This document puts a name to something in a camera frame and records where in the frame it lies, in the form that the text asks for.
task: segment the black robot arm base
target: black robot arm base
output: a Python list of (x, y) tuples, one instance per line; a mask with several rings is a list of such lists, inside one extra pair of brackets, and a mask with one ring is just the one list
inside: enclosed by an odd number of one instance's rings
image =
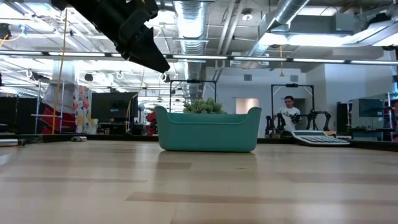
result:
[(331, 114), (327, 111), (314, 111), (311, 110), (309, 112), (309, 114), (307, 115), (307, 119), (308, 119), (308, 124), (307, 124), (307, 130), (309, 130), (311, 128), (311, 121), (315, 124), (315, 120), (317, 119), (318, 114), (324, 114), (326, 116), (326, 121), (325, 121), (325, 125), (323, 127), (324, 131), (330, 131), (329, 129), (329, 122), (330, 122), (330, 118), (331, 118)]
[(280, 134), (285, 129), (286, 122), (281, 113), (277, 113), (276, 116), (278, 119), (278, 127), (276, 127), (276, 133)]
[(157, 16), (154, 0), (52, 0), (64, 10), (69, 4), (109, 38), (125, 60), (164, 73), (170, 69), (154, 42), (153, 29), (144, 25)]
[(272, 132), (275, 131), (275, 126), (271, 116), (266, 116), (266, 119), (267, 119), (266, 135), (269, 135), (271, 131)]

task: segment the yellow cable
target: yellow cable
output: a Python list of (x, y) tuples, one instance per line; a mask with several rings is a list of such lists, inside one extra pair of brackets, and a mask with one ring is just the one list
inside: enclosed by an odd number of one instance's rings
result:
[(54, 111), (52, 113), (52, 134), (55, 133), (55, 112), (57, 111), (58, 96), (59, 96), (58, 91), (60, 89), (62, 67), (63, 67), (63, 59), (64, 59), (64, 56), (65, 56), (65, 49), (66, 49), (66, 46), (67, 46), (67, 24), (68, 24), (68, 8), (65, 11), (65, 26), (63, 27), (63, 47), (62, 47), (60, 75), (58, 76), (57, 89), (55, 90)]
[(4, 39), (3, 40), (3, 42), (11, 42), (11, 41), (15, 41), (15, 40), (17, 40), (17, 39), (20, 39), (22, 36), (24, 35), (24, 29), (22, 28), (22, 30), (21, 30), (21, 34), (19, 34), (19, 36), (17, 36), (16, 38), (14, 38), (14, 39), (11, 39), (11, 40), (6, 40), (6, 39)]
[(8, 34), (7, 34), (7, 35), (4, 37), (4, 39), (1, 41), (0, 47), (3, 45), (4, 41), (6, 41), (7, 37), (8, 37)]
[(126, 120), (127, 121), (129, 121), (130, 106), (131, 106), (131, 100), (129, 101), (129, 106), (127, 107), (127, 113), (126, 113)]

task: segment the monitor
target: monitor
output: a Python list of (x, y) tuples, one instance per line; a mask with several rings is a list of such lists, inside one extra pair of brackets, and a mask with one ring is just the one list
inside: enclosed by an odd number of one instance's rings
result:
[(359, 99), (359, 117), (383, 118), (384, 100)]
[(126, 119), (131, 101), (131, 118), (138, 117), (137, 93), (93, 93), (91, 99), (91, 117), (100, 121), (109, 119)]

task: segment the table surface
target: table surface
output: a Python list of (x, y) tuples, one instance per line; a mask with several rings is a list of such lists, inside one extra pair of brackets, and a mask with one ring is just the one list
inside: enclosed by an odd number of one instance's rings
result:
[(396, 224), (398, 154), (259, 144), (166, 152), (157, 142), (0, 148), (7, 224)]

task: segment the teal planter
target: teal planter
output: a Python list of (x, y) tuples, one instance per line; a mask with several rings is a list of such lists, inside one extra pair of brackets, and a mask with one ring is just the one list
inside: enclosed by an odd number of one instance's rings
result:
[(168, 113), (156, 106), (159, 144), (167, 151), (250, 152), (256, 148), (261, 108), (248, 114)]

